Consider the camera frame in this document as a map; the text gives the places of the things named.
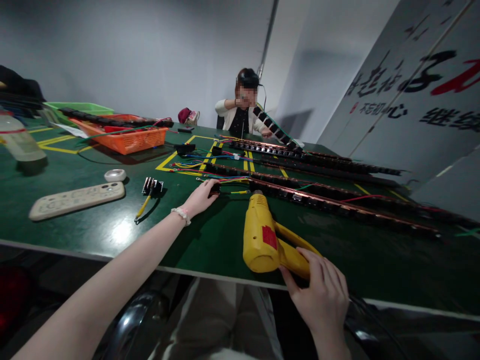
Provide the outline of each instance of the pants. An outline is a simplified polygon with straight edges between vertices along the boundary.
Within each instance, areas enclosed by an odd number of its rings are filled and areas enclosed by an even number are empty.
[[[150,359],[282,360],[266,289],[196,278]]]

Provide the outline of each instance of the yellow heat gun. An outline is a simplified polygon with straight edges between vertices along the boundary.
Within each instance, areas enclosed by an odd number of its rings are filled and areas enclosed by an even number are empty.
[[[277,231],[294,245],[320,253],[300,236],[274,221],[267,198],[256,190],[250,197],[243,229],[243,260],[255,273],[267,273],[285,266],[304,279],[310,278],[308,261],[292,246],[277,238]]]

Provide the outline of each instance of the white cardigan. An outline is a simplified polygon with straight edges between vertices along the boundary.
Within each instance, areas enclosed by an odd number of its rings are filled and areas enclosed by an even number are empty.
[[[231,108],[227,110],[225,108],[225,99],[220,100],[215,105],[215,111],[218,116],[225,118],[225,122],[223,123],[223,130],[229,130],[230,125],[234,121],[235,114],[237,112],[237,108]],[[254,108],[248,108],[248,132],[253,134],[254,130],[258,131],[259,133],[262,132],[263,129],[267,129],[263,122],[254,114]]]

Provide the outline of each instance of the white bracelet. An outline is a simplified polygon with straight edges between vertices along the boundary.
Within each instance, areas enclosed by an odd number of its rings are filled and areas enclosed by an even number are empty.
[[[179,207],[174,207],[172,210],[170,210],[171,213],[177,213],[178,215],[181,216],[182,219],[186,221],[186,225],[190,225],[192,222],[190,221],[190,216],[187,215],[187,210],[183,210]]]

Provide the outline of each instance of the floor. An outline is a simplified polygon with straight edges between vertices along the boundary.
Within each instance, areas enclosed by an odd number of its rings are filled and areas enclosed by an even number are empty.
[[[0,246],[0,263],[2,261],[14,258],[19,255],[20,251],[11,247]],[[23,264],[27,267],[33,266],[33,271],[41,274],[38,277],[39,284],[51,291],[58,292],[69,296],[73,294],[83,283],[85,283],[91,276],[93,276],[101,267],[105,265],[103,262],[94,260],[85,260],[74,257],[65,257],[50,255],[47,258],[44,253],[32,252],[28,261]],[[157,271],[151,278],[150,286],[163,295],[172,300],[177,282],[178,275],[171,276],[169,273]],[[289,311],[292,315],[289,322],[298,322],[296,325],[297,332],[300,332],[304,323],[299,319],[293,304],[290,299],[285,298],[286,293],[270,293],[274,309],[276,302],[279,303],[283,311]],[[0,359],[10,359],[18,349],[35,333],[37,329],[53,314],[55,310],[47,310],[40,315],[33,318],[27,325],[22,327],[17,334],[0,349]],[[308,334],[308,329],[303,328],[306,333],[305,341],[311,341]],[[295,353],[298,349],[299,343],[292,343],[292,337],[288,333],[280,334],[279,339],[282,347],[285,344],[285,358],[288,359],[290,354]],[[360,345],[355,341],[354,337],[349,333],[345,333],[347,344],[350,348],[352,358],[354,360],[366,359],[402,359],[393,343],[385,340],[381,342],[371,357],[367,357]],[[451,333],[434,333],[423,336],[409,337],[408,339],[401,339],[402,345],[405,347],[411,359],[432,359],[432,360],[469,360],[480,358],[480,345],[477,340],[479,337],[471,336],[470,334],[451,334]],[[310,356],[303,357],[304,359],[316,358],[314,353]]]

